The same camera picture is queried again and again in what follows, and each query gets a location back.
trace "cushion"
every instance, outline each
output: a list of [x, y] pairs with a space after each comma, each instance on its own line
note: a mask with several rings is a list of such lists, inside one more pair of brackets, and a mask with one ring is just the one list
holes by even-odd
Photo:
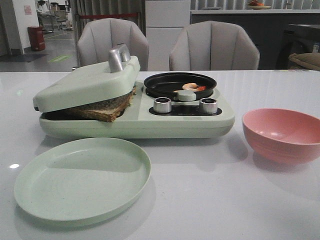
[[293, 53], [289, 56], [289, 61], [301, 69], [320, 71], [320, 52], [315, 53]]

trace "toast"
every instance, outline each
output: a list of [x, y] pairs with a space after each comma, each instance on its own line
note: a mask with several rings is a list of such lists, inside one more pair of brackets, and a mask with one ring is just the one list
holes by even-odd
[[130, 105], [134, 91], [112, 99], [70, 107], [63, 111], [71, 116], [103, 122], [114, 122]]

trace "sandwich maker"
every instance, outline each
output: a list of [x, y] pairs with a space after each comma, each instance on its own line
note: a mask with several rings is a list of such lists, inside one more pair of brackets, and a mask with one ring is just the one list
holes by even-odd
[[[42, 113], [41, 128], [49, 136], [64, 139], [214, 138], [232, 128], [235, 114], [212, 78], [168, 72], [139, 79], [139, 71], [138, 58], [130, 56], [125, 44], [110, 50], [109, 61], [75, 69], [33, 98], [35, 110]], [[208, 82], [207, 96], [182, 89], [174, 94], [166, 91], [169, 85], [175, 88], [179, 81], [190, 83], [197, 78]], [[130, 106], [114, 122], [73, 117], [60, 111], [120, 97], [133, 87]]]

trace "pink bowl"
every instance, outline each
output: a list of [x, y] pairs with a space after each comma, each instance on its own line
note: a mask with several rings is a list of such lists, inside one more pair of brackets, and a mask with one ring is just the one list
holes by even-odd
[[281, 164], [320, 157], [320, 119], [279, 108], [254, 109], [242, 118], [244, 136], [254, 151]]

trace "shrimp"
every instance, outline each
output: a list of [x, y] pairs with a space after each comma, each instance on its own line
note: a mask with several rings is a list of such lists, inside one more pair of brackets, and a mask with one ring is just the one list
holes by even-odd
[[206, 86], [198, 86], [194, 82], [186, 83], [185, 85], [182, 86], [183, 90], [190, 90], [192, 92], [198, 92], [198, 91], [203, 91], [206, 89]]

